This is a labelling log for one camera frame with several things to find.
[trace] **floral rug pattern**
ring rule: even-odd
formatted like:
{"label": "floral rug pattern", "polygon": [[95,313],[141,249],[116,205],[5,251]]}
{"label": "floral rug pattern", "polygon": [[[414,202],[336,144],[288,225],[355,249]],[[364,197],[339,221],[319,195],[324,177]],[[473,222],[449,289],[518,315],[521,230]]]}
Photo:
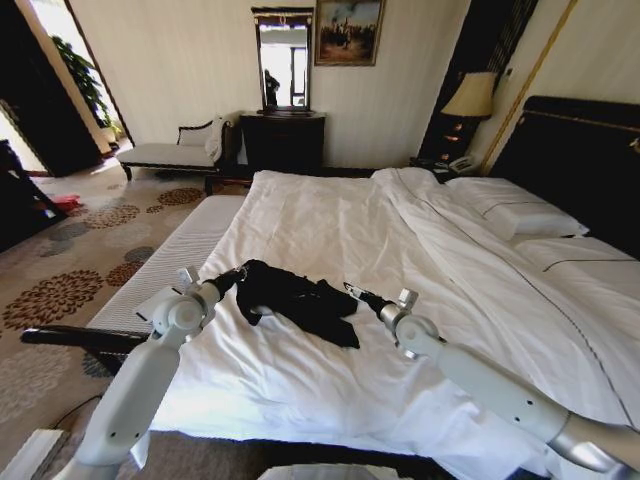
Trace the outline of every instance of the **floral rug pattern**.
{"label": "floral rug pattern", "polygon": [[114,159],[34,183],[50,196],[78,194],[82,206],[0,253],[0,471],[35,429],[55,424],[110,381],[83,350],[23,344],[22,330],[85,326],[205,198],[202,176],[134,169],[127,182]]}

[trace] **black headboard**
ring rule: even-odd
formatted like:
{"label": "black headboard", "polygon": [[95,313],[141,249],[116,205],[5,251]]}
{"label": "black headboard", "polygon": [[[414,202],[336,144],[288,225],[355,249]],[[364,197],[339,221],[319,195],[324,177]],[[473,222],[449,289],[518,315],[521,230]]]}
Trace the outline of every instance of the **black headboard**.
{"label": "black headboard", "polygon": [[490,172],[640,258],[640,105],[530,97]]}

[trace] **potted plant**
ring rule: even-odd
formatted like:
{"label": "potted plant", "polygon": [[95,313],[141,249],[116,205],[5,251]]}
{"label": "potted plant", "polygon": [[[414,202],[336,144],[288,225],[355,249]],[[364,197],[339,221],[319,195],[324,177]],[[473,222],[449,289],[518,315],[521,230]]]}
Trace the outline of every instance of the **potted plant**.
{"label": "potted plant", "polygon": [[73,80],[80,89],[84,101],[102,129],[105,138],[109,143],[114,143],[121,130],[109,115],[107,105],[102,101],[102,94],[97,88],[100,83],[91,76],[91,71],[96,68],[82,55],[74,52],[70,43],[65,42],[56,35],[52,36],[51,39],[58,48],[60,56],[67,65],[69,73],[71,73]]}

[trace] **black garment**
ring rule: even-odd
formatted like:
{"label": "black garment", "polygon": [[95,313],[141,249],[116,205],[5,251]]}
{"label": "black garment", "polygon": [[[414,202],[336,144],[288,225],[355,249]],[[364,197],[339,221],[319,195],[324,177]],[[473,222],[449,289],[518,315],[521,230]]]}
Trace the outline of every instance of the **black garment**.
{"label": "black garment", "polygon": [[264,85],[267,92],[267,105],[273,105],[274,107],[277,106],[278,100],[276,99],[276,90],[280,87],[280,82],[268,73],[265,73]]}
{"label": "black garment", "polygon": [[355,313],[356,299],[336,290],[325,280],[316,284],[260,260],[249,260],[243,267],[246,276],[237,284],[236,301],[249,324],[255,327],[262,318],[251,309],[266,306],[286,316],[305,332],[339,347],[360,348],[353,326],[340,318]]}

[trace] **white duvet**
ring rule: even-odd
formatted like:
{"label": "white duvet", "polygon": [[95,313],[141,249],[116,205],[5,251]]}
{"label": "white duvet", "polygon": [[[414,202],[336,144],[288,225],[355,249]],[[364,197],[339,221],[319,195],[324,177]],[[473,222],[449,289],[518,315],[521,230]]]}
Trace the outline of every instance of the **white duvet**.
{"label": "white duvet", "polygon": [[[262,172],[201,276],[251,258],[343,281],[389,299],[420,292],[415,311],[529,379],[567,407],[640,424],[640,355],[455,203],[419,169],[373,179]],[[361,348],[341,349],[280,317],[251,327],[230,291],[181,349],[156,430],[232,439],[318,442],[433,457],[459,478],[519,466],[588,478],[444,378],[400,355],[366,307],[348,317]]]}

